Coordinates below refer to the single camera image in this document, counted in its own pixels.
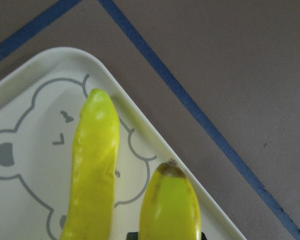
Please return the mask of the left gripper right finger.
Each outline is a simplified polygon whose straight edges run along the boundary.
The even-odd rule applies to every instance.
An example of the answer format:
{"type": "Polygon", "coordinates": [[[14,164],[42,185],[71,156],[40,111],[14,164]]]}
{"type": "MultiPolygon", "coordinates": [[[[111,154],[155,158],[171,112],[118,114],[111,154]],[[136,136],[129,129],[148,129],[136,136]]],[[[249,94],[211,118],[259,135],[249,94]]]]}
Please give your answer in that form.
{"type": "Polygon", "coordinates": [[[203,232],[201,233],[201,240],[207,240],[207,238],[203,232]]]}

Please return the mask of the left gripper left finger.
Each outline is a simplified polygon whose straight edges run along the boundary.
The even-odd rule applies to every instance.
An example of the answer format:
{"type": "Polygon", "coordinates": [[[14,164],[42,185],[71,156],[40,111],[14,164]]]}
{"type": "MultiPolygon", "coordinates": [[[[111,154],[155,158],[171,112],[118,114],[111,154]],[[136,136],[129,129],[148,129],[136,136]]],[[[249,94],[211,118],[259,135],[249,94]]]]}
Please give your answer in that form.
{"type": "Polygon", "coordinates": [[[138,240],[139,233],[138,232],[128,232],[126,235],[126,240],[138,240]]]}

